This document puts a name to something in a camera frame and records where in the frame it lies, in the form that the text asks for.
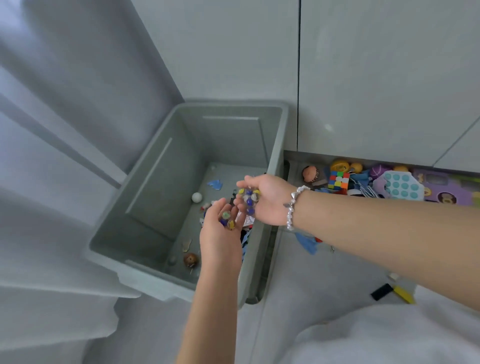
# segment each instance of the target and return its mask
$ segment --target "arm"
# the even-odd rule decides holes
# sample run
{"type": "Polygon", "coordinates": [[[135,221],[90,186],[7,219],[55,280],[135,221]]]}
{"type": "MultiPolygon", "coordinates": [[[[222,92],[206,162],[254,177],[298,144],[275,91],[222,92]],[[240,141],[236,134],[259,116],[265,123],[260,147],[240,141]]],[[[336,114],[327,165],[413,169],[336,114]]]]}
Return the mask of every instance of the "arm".
{"type": "Polygon", "coordinates": [[[231,209],[222,198],[208,209],[200,233],[202,271],[177,357],[177,364],[233,364],[237,335],[237,284],[241,268],[242,214],[232,231],[218,221],[231,209]]]}
{"type": "MultiPolygon", "coordinates": [[[[257,218],[286,225],[283,203],[295,187],[268,175],[246,176],[238,185],[260,189],[257,218]]],[[[241,199],[235,203],[244,209],[241,199]]],[[[293,225],[480,309],[480,209],[305,191],[295,204],[293,225]]]]}

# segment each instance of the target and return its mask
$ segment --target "monkey picture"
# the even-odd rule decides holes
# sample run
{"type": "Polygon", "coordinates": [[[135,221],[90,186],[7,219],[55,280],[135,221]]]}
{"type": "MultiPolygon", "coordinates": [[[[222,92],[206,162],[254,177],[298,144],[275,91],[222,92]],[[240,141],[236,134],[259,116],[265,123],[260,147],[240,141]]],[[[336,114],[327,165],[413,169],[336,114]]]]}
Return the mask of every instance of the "monkey picture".
{"type": "Polygon", "coordinates": [[[449,192],[440,192],[437,198],[442,204],[456,204],[456,197],[449,192]]]}

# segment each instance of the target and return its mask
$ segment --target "person's right hand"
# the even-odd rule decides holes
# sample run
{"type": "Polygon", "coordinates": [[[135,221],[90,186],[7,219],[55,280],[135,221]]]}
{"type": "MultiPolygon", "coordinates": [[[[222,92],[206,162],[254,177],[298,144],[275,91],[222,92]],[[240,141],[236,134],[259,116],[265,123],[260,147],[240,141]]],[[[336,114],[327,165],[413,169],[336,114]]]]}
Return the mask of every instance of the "person's right hand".
{"type": "MultiPolygon", "coordinates": [[[[245,176],[243,181],[237,182],[237,186],[260,190],[260,199],[255,206],[255,218],[268,225],[287,224],[288,209],[283,204],[290,202],[291,193],[297,190],[296,187],[270,174],[262,174],[258,177],[245,176]]],[[[247,207],[240,194],[237,195],[234,204],[242,213],[245,213],[247,207]]]]}

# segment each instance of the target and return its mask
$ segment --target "forearm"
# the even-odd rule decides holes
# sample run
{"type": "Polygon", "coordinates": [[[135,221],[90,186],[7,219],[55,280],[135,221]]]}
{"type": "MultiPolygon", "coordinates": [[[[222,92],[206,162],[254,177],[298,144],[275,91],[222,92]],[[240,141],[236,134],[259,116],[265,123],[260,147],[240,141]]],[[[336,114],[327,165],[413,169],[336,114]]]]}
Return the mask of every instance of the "forearm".
{"type": "Polygon", "coordinates": [[[303,192],[293,224],[480,309],[480,210],[303,192]]]}
{"type": "Polygon", "coordinates": [[[202,268],[177,364],[234,363],[237,276],[202,268]]]}

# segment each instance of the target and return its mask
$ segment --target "plastic container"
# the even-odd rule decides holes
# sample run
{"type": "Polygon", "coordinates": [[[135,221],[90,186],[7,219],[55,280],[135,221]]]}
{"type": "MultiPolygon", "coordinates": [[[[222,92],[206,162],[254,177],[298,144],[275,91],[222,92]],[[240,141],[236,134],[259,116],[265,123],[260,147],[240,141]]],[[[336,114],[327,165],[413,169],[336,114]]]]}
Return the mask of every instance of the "plastic container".
{"type": "MultiPolygon", "coordinates": [[[[246,174],[281,175],[287,118],[288,106],[276,102],[176,106],[104,212],[86,257],[148,295],[191,301],[201,264],[186,268],[182,246],[191,239],[189,252],[201,258],[200,207],[231,198],[246,174]],[[208,186],[211,180],[221,180],[221,190],[208,186]],[[197,191],[203,200],[195,204],[197,191]]],[[[253,225],[238,280],[239,308],[255,295],[270,230],[253,225]]]]}

